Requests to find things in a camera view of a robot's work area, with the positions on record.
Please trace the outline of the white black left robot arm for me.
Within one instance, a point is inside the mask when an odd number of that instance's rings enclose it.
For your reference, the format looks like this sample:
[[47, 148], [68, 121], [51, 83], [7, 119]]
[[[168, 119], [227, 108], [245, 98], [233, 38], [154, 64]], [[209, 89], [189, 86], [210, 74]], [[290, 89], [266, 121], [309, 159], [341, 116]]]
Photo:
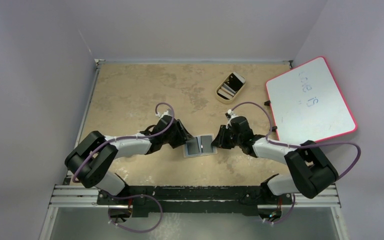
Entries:
[[66, 157], [64, 164], [75, 181], [85, 188], [96, 187], [107, 192], [112, 201], [122, 205], [129, 199], [125, 188], [128, 184], [110, 171], [115, 159], [149, 155], [166, 144], [175, 149], [193, 138], [179, 119], [164, 115], [157, 124], [135, 135], [115, 137], [92, 131]]

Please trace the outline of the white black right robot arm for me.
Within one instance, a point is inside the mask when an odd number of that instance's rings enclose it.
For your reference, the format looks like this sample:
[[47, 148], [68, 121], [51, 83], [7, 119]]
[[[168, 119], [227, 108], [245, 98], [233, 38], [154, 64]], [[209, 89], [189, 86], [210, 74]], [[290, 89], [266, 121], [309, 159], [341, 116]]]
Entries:
[[327, 156], [315, 142], [308, 140], [297, 147], [281, 146], [265, 135], [255, 134], [244, 116], [230, 119], [221, 125], [211, 146], [219, 149], [239, 147], [254, 158], [273, 160], [287, 166], [286, 175], [275, 174], [262, 184], [260, 196], [268, 204], [274, 203], [283, 194], [302, 194], [313, 199], [320, 192], [339, 180], [339, 174]]

